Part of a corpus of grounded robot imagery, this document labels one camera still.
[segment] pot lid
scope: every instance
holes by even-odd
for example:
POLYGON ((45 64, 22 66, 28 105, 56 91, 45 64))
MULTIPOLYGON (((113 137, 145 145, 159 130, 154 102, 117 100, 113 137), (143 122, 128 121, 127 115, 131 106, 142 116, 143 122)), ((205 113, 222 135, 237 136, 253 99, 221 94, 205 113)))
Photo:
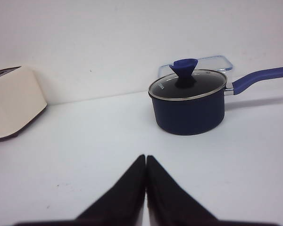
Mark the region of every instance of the pot lid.
POLYGON ((149 87, 152 97, 182 101, 211 95, 223 89, 227 78, 212 70, 194 70, 197 59, 175 61, 170 68, 175 72, 153 82, 149 87))

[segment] toaster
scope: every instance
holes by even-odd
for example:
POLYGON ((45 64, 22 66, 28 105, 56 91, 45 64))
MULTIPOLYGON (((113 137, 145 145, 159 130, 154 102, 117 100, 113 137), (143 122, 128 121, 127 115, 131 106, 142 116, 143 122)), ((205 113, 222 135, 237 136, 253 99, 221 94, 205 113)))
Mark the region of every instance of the toaster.
POLYGON ((46 106, 32 70, 25 66, 0 70, 0 141, 16 137, 46 106))

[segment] navy blue saucepan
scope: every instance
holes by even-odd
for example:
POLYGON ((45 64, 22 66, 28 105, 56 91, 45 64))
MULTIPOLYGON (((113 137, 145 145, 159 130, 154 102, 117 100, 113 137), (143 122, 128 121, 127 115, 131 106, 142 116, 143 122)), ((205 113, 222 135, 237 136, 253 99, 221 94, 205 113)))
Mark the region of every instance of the navy blue saucepan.
POLYGON ((225 115, 226 95, 237 95, 257 81, 283 77, 283 67, 250 73, 226 84, 217 71, 195 70, 197 59, 178 60, 175 72, 149 87, 157 124, 178 135, 195 135, 216 127, 225 115))

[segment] white backdrop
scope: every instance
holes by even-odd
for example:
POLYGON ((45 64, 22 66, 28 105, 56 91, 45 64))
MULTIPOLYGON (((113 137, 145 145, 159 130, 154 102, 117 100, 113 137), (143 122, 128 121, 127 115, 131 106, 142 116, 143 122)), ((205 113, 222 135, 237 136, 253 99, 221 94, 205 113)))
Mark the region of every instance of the white backdrop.
POLYGON ((236 77, 283 66, 283 0, 0 0, 0 69, 31 67, 49 104, 146 90, 160 65, 216 54, 236 77))

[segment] white table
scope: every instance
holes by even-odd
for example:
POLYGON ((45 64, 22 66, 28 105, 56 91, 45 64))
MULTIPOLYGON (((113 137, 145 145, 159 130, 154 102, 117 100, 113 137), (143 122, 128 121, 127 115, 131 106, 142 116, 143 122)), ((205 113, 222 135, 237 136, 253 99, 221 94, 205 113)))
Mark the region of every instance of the white table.
POLYGON ((283 79, 225 102, 223 122, 196 136, 160 129, 147 92, 49 106, 0 143, 0 226, 75 218, 142 153, 217 218, 283 225, 283 79))

